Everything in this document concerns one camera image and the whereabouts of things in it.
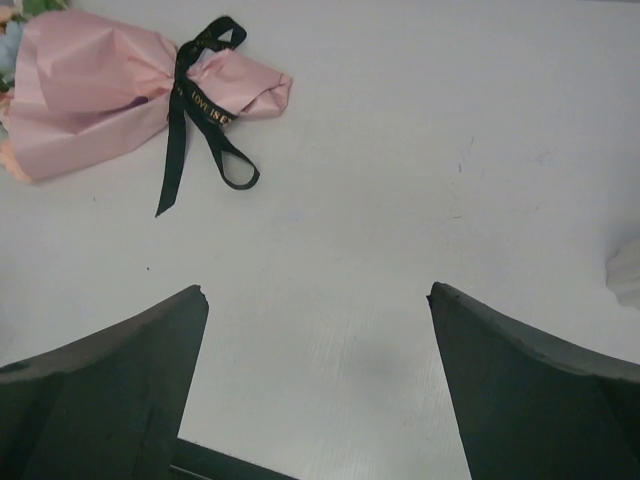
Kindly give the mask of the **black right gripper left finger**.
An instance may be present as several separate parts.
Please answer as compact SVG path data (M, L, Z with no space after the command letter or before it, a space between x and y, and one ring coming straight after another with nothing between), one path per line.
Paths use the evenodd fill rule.
M169 478L208 312L192 285L2 367L2 478Z

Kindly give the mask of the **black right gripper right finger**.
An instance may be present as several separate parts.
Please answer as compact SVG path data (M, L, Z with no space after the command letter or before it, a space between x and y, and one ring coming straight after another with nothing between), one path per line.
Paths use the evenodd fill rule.
M638 478L638 365L447 284L427 300L472 478Z

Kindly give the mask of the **black printed ribbon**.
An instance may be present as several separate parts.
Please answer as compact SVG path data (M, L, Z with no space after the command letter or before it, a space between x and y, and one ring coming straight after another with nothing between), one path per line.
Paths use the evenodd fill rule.
M205 50L234 50L246 37L246 30L235 20L229 16L221 16L178 49L174 83L169 97L168 140L157 215L170 209L177 199L186 158L188 121L192 121L205 137L221 178L227 186L242 191L249 190L257 184L260 178L258 169L253 169L250 180L244 184L234 183L228 178L224 168L224 154L229 154L250 167L255 166L223 132L223 127L234 121L236 115L214 103L187 75L189 68L199 60Z

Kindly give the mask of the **pink wrapping paper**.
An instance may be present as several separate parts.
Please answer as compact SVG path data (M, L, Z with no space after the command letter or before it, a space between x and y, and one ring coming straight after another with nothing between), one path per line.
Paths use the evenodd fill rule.
M119 157L163 130L179 75L165 36L82 10L38 15L23 28L15 84L1 104L1 165L29 183ZM291 76L201 33L185 76L210 118L281 115Z

